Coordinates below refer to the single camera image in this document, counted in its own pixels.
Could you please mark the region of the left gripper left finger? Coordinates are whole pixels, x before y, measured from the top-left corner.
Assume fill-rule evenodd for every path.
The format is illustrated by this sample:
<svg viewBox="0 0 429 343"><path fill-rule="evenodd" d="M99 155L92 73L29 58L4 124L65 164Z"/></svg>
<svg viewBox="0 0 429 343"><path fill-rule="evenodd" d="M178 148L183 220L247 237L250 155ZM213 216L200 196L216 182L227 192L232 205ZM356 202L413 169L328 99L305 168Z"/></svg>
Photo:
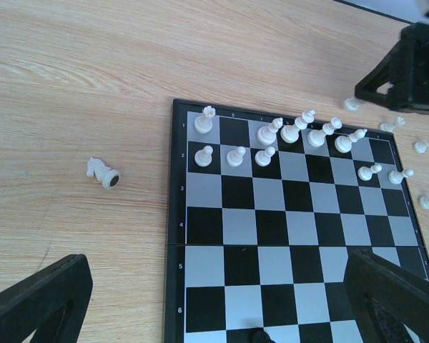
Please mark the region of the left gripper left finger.
<svg viewBox="0 0 429 343"><path fill-rule="evenodd" d="M0 292L0 342L76 342L92 295L87 257L70 254Z"/></svg>

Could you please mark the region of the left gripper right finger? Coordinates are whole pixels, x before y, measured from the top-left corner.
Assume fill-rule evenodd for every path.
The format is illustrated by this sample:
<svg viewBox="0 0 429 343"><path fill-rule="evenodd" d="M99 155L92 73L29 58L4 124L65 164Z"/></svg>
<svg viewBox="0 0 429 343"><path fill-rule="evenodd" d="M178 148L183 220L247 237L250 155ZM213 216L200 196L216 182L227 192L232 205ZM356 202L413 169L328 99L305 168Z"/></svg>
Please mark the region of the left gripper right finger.
<svg viewBox="0 0 429 343"><path fill-rule="evenodd" d="M372 252L350 252L344 281L364 342L429 342L429 282Z"/></svg>

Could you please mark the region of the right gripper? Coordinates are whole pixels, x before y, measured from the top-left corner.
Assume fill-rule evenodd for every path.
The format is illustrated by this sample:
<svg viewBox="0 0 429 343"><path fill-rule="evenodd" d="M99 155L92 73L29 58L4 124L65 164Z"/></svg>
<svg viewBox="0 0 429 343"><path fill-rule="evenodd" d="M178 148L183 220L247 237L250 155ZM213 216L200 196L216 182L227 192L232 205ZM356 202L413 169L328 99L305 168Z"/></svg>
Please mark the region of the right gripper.
<svg viewBox="0 0 429 343"><path fill-rule="evenodd" d="M429 114L429 24L414 23L355 86L355 98L402 113Z"/></svg>

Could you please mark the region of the white rook piece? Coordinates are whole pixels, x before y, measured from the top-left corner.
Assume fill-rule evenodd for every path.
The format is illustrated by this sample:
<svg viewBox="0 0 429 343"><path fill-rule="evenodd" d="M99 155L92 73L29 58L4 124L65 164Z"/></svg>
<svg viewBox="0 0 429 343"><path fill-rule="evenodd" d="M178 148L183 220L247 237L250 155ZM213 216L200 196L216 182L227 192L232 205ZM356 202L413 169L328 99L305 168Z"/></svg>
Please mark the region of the white rook piece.
<svg viewBox="0 0 429 343"><path fill-rule="evenodd" d="M348 111L357 111L364 103L365 101L361 99L350 97L344 101L343 106Z"/></svg>

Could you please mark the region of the white bishop piece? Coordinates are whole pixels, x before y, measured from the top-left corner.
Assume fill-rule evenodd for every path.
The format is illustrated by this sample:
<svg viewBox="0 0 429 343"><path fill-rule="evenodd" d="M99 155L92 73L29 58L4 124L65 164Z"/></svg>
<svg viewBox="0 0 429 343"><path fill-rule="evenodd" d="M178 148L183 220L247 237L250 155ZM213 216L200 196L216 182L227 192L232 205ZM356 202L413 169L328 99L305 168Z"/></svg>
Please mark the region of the white bishop piece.
<svg viewBox="0 0 429 343"><path fill-rule="evenodd" d="M348 153L352 149L352 144L364 138L366 133L367 129L358 129L348 136L338 136L335 140L335 148L340 153Z"/></svg>

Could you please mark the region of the black piece on board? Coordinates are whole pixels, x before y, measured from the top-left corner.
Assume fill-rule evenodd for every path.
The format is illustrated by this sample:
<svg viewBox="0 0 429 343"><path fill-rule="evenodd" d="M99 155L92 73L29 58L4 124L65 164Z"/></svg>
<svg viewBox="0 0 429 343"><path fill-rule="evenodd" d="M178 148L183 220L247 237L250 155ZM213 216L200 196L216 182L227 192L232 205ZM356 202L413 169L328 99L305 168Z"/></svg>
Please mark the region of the black piece on board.
<svg viewBox="0 0 429 343"><path fill-rule="evenodd" d="M272 343L269 334L263 329L256 329L250 338L251 343Z"/></svg>

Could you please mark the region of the white knight lying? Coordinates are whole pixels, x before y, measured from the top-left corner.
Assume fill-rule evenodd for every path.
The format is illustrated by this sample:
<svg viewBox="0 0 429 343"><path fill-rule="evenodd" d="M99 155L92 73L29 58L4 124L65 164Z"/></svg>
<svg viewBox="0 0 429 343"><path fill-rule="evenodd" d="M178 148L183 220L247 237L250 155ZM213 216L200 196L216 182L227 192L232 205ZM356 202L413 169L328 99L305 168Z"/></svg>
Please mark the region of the white knight lying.
<svg viewBox="0 0 429 343"><path fill-rule="evenodd" d="M96 177L105 189L113 189L118 184L121 174L104 164L101 159L91 157L87 162L88 177Z"/></svg>

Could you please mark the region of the black white chessboard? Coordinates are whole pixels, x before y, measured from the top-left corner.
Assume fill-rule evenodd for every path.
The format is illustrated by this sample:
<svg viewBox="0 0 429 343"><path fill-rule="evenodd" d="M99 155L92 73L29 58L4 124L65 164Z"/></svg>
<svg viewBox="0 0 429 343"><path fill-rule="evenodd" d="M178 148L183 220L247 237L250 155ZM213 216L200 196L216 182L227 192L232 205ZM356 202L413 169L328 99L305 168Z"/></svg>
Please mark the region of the black white chessboard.
<svg viewBox="0 0 429 343"><path fill-rule="evenodd" d="M248 342L263 329L276 342L360 342L343 279L349 253L372 251L429 281L429 258L394 136L370 130L351 151L320 147L301 131L277 139L267 166L260 127L274 115L216 106L212 129L194 128L204 103L172 104L165 287L165 342ZM209 166L196 152L213 148ZM229 151L243 146L238 167ZM382 171L362 181L358 169Z"/></svg>

